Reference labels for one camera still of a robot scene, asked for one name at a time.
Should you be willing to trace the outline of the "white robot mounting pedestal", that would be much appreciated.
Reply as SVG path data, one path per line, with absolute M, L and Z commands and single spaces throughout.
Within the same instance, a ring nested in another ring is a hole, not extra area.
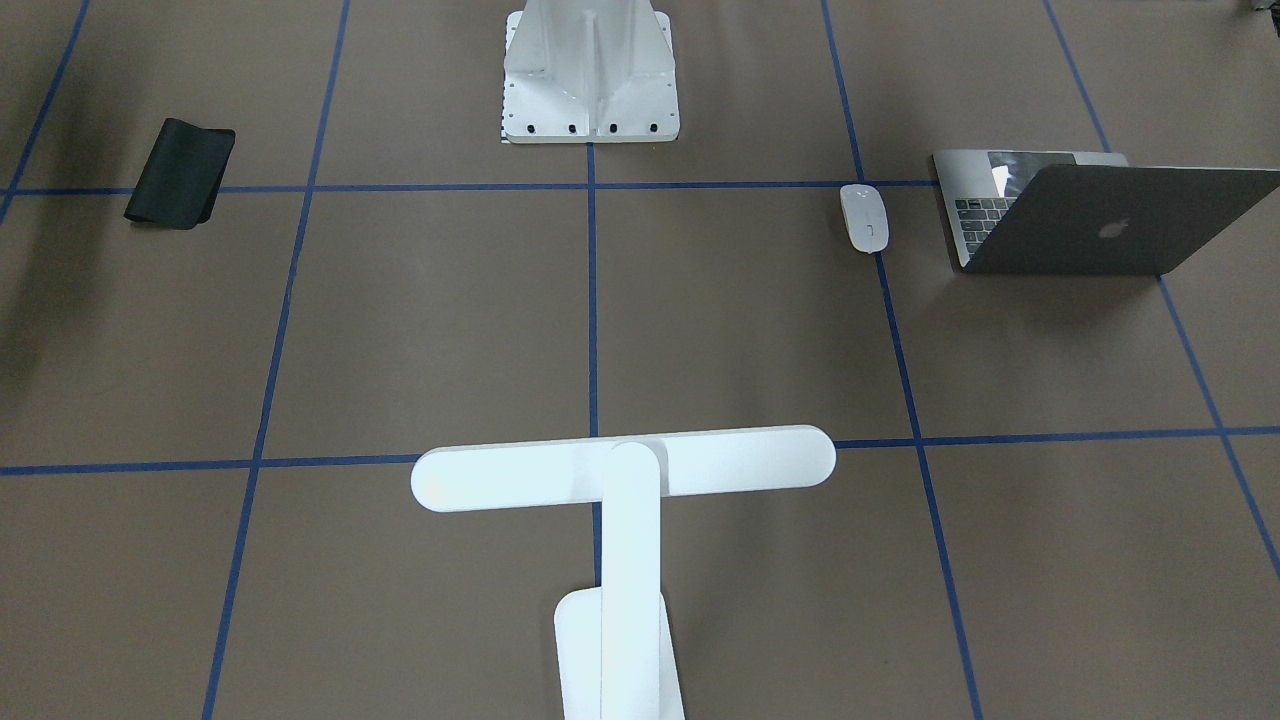
M 529 1 L 504 23 L 507 143 L 664 143 L 681 133 L 671 18 L 649 1 Z

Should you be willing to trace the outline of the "black folded mouse pad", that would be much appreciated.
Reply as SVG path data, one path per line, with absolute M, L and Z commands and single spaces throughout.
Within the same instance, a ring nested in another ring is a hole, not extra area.
M 174 231 L 204 224 L 212 215 L 234 143 L 233 129 L 166 118 L 123 217 Z

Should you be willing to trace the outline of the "white desk lamp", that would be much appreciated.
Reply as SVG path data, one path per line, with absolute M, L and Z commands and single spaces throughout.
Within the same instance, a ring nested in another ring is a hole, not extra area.
M 813 425 L 530 441 L 434 448 L 410 474 L 434 512 L 595 503 L 600 578 L 556 606 L 567 719 L 682 719 L 660 591 L 660 502 L 668 497 L 808 488 L 835 470 Z

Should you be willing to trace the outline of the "grey laptop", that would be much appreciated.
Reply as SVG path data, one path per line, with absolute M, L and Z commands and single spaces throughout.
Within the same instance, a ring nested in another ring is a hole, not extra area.
M 932 161 L 973 274 L 1164 275 L 1279 186 L 1275 169 L 1135 167 L 1117 152 L 947 149 Z

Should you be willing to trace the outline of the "white computer mouse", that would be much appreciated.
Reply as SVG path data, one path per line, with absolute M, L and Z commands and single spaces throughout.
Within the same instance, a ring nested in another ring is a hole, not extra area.
M 883 252 L 890 242 L 884 200 L 870 184 L 845 184 L 838 190 L 851 246 L 865 254 Z

